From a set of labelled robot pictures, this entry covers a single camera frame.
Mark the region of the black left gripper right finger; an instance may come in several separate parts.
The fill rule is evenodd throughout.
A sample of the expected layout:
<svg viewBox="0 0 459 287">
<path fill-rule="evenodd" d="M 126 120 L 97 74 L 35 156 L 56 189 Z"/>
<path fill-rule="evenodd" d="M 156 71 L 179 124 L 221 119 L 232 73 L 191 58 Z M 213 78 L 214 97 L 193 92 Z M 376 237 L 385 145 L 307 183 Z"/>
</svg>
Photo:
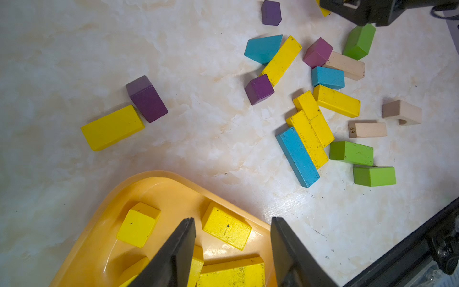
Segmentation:
<svg viewBox="0 0 459 287">
<path fill-rule="evenodd" d="M 278 287 L 335 287 L 282 217 L 271 220 L 271 246 Z"/>
</svg>

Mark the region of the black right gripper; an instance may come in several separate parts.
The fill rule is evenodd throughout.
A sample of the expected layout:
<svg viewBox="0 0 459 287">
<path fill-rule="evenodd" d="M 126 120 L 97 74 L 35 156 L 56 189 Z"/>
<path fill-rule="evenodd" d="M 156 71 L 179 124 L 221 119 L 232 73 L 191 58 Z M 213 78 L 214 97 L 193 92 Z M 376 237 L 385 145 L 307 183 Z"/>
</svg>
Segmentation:
<svg viewBox="0 0 459 287">
<path fill-rule="evenodd" d="M 321 0 L 319 1 L 319 6 L 338 14 L 357 26 L 365 26 L 373 23 L 376 26 L 388 26 L 404 11 L 423 7 L 430 7 L 430 15 L 437 19 L 459 19 L 458 15 L 444 17 L 438 14 L 439 11 L 455 10 L 459 6 L 459 0 Z"/>
</svg>

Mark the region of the yellow cube block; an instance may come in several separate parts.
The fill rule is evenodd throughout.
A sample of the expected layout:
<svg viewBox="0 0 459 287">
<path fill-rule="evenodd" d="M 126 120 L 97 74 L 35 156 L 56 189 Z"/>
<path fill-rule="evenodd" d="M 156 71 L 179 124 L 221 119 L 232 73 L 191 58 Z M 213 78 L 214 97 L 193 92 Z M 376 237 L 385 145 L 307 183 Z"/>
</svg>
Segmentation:
<svg viewBox="0 0 459 287">
<path fill-rule="evenodd" d="M 117 240 L 143 248 L 152 234 L 160 215 L 161 211 L 159 209 L 145 203 L 137 203 L 128 211 L 116 235 Z"/>
</svg>

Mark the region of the yellow medium block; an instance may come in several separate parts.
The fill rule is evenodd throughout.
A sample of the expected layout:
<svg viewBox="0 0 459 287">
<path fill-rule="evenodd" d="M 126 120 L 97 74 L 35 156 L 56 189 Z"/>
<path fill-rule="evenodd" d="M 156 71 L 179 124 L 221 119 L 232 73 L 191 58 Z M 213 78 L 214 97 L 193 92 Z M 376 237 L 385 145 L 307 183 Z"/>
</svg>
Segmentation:
<svg viewBox="0 0 459 287">
<path fill-rule="evenodd" d="M 313 90 L 313 96 L 321 107 L 350 118 L 360 116 L 361 102 L 337 90 L 318 85 Z"/>
</svg>

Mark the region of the yellow short block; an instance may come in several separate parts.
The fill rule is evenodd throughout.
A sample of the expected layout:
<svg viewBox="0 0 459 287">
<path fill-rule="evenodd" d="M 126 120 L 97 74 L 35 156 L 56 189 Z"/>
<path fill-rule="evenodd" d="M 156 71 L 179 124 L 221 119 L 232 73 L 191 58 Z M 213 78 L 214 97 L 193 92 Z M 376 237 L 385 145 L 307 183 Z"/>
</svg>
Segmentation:
<svg viewBox="0 0 459 287">
<path fill-rule="evenodd" d="M 303 111 L 316 133 L 322 147 L 327 147 L 335 140 L 331 128 L 323 116 L 319 105 L 317 104 L 313 93 L 308 91 L 301 96 L 293 99 L 297 110 Z"/>
</svg>

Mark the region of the yellow rectangular block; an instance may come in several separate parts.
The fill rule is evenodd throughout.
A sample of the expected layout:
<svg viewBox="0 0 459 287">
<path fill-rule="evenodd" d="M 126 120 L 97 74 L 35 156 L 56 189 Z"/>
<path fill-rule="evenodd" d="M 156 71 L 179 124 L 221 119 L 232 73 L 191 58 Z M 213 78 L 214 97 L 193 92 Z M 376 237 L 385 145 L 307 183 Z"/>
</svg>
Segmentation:
<svg viewBox="0 0 459 287">
<path fill-rule="evenodd" d="M 202 219 L 204 232 L 243 251 L 252 232 L 252 226 L 220 205 L 209 204 Z"/>
</svg>

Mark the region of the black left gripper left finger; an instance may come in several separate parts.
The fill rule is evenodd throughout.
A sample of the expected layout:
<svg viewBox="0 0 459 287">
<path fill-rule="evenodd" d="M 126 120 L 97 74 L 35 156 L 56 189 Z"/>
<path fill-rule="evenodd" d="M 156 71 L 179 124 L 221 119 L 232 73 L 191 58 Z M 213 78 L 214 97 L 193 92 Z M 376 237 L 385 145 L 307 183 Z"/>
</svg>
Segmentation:
<svg viewBox="0 0 459 287">
<path fill-rule="evenodd" d="M 185 218 L 130 286 L 186 287 L 195 239 L 195 221 Z"/>
</svg>

